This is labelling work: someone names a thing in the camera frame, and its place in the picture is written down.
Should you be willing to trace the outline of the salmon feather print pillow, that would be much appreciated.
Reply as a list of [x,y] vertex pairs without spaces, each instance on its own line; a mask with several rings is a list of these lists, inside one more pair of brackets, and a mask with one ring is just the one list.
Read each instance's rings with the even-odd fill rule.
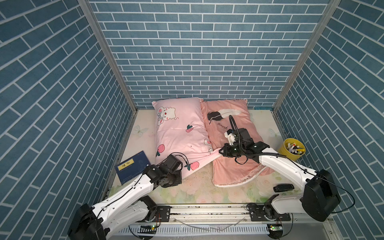
[[258,176],[274,172],[271,168],[244,156],[237,143],[229,145],[227,135],[235,130],[230,123],[230,118],[235,120],[239,130],[248,131],[247,139],[252,138],[255,143],[263,141],[251,121],[247,100],[204,101],[201,103],[201,108],[213,149],[223,153],[225,146],[228,146],[227,153],[213,161],[213,184],[215,186],[238,186]]

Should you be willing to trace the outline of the light pink cartoon pillow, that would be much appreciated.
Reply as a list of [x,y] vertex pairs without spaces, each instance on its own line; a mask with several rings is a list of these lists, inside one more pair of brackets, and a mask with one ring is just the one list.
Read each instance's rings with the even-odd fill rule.
[[152,102],[155,109],[155,162],[168,155],[183,163],[182,178],[186,178],[219,158],[213,149],[205,127],[200,98],[167,99]]

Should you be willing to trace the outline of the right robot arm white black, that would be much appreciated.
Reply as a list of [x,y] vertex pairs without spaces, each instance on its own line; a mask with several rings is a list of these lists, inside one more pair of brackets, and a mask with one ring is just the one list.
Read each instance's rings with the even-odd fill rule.
[[302,192],[298,195],[273,195],[264,204],[266,218],[276,220],[284,214],[308,214],[323,222],[340,204],[341,197],[332,175],[326,171],[307,168],[280,155],[263,142],[255,143],[244,128],[225,132],[227,143],[220,153],[228,158],[245,156],[280,173]]

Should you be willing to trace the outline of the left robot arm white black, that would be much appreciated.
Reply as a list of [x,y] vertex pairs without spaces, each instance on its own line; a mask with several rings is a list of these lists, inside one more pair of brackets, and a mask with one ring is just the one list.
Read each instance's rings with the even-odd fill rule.
[[157,187],[181,184],[182,162],[169,155],[158,165],[147,166],[128,186],[93,206],[79,207],[68,230],[71,240],[108,240],[125,227],[142,221],[156,221],[161,214],[149,193]]

